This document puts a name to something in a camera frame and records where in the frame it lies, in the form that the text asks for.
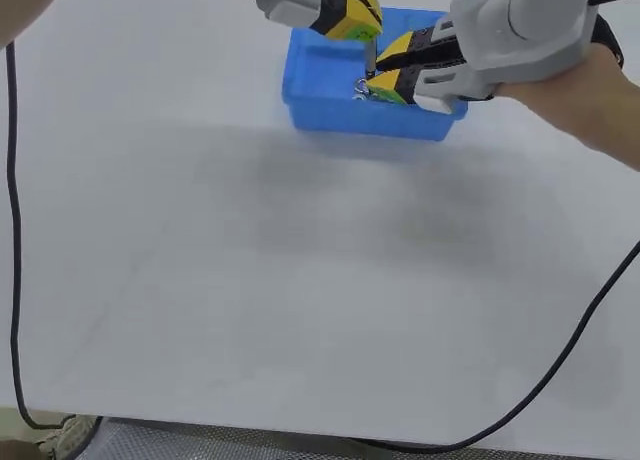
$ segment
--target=floor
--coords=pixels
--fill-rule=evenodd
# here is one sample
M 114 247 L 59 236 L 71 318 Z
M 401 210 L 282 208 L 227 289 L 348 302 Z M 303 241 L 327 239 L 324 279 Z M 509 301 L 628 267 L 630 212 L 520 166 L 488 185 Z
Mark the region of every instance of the floor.
M 61 419 L 59 413 L 31 412 L 36 421 L 55 423 Z M 46 432 L 34 432 L 28 428 L 18 411 L 13 408 L 0 408 L 0 440 L 16 439 L 36 441 L 46 435 Z

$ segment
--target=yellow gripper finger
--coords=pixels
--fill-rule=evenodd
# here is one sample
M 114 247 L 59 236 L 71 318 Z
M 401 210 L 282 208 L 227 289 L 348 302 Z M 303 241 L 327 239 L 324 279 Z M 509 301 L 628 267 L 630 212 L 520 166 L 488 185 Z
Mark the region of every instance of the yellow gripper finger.
M 412 40 L 415 35 L 416 32 L 407 32 L 401 37 L 398 37 L 378 56 L 377 63 L 380 63 L 392 55 L 411 51 Z M 390 70 L 367 80 L 366 85 L 369 91 L 375 93 L 381 100 L 411 105 L 416 103 L 413 96 L 421 71 L 422 66 L 420 65 L 411 65 L 397 70 Z
M 322 0 L 313 30 L 333 40 L 368 42 L 382 33 L 378 0 Z

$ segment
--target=human hand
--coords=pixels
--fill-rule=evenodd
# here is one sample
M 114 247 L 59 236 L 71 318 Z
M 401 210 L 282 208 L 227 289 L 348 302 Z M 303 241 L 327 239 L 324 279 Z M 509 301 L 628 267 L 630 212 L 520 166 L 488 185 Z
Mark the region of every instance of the human hand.
M 573 70 L 543 82 L 501 85 L 497 95 L 526 105 L 586 146 L 640 170 L 640 88 L 611 50 L 592 44 Z
M 593 124 L 629 88 L 611 50 L 592 44 L 587 59 L 573 70 L 543 82 L 504 84 L 497 94 L 523 103 L 556 128 L 587 143 Z

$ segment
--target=shoe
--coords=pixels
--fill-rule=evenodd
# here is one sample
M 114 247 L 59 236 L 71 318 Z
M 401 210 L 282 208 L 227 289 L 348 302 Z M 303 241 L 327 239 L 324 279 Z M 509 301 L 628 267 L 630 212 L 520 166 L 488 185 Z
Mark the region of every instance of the shoe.
M 91 443 L 101 417 L 73 416 L 64 422 L 60 430 L 54 430 L 37 443 L 51 460 L 73 460 Z

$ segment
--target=white robotic arm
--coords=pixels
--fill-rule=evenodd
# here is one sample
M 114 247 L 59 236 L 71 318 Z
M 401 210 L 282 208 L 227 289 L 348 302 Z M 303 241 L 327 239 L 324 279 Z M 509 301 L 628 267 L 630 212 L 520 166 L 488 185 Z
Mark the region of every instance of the white robotic arm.
M 378 99 L 451 112 L 459 98 L 491 98 L 498 84 L 550 78 L 582 62 L 598 41 L 623 57 L 598 5 L 613 0 L 452 0 L 435 27 L 408 32 L 367 80 Z M 270 20 L 332 39 L 382 31 L 378 0 L 256 0 Z
M 255 0 L 267 19 L 336 40 L 369 41 L 382 32 L 378 0 Z
M 433 28 L 407 34 L 377 62 L 369 80 L 379 97 L 450 113 L 453 102 L 490 99 L 498 84 L 535 82 L 566 71 L 592 41 L 620 47 L 598 16 L 610 0 L 452 0 Z

